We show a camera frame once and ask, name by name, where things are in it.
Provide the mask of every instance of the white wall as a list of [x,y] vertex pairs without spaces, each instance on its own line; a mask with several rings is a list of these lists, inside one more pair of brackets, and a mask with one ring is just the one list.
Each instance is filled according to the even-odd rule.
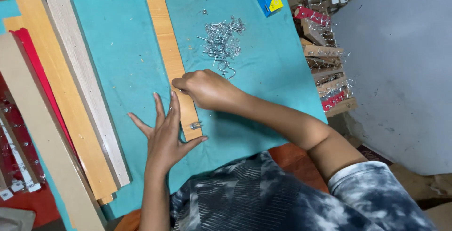
[[452,173],[452,0],[352,0],[333,15],[359,103],[351,133],[421,175]]

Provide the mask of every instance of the tie-dye shirt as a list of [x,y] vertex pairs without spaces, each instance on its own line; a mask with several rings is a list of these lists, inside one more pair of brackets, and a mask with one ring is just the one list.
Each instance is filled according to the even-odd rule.
[[182,231],[436,230],[382,162],[346,167],[328,189],[285,173],[265,151],[189,179],[171,195],[171,224]]

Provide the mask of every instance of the right hand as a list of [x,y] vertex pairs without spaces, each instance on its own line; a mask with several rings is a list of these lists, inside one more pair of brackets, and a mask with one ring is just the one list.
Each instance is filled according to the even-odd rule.
[[215,111],[230,112],[244,92],[211,70],[187,72],[172,81],[175,88],[190,95],[196,106]]

